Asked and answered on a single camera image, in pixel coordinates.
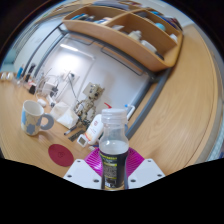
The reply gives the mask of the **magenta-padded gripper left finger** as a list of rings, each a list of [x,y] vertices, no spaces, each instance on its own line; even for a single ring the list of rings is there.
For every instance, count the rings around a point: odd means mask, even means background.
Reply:
[[[101,188],[102,161],[99,149],[91,151],[85,159],[76,159],[71,165],[64,179],[83,188]]]

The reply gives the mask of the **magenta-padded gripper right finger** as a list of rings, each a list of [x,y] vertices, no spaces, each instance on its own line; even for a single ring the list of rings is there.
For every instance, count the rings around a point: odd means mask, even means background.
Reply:
[[[130,148],[126,159],[126,188],[141,188],[164,177],[164,173],[153,159],[144,159]]]

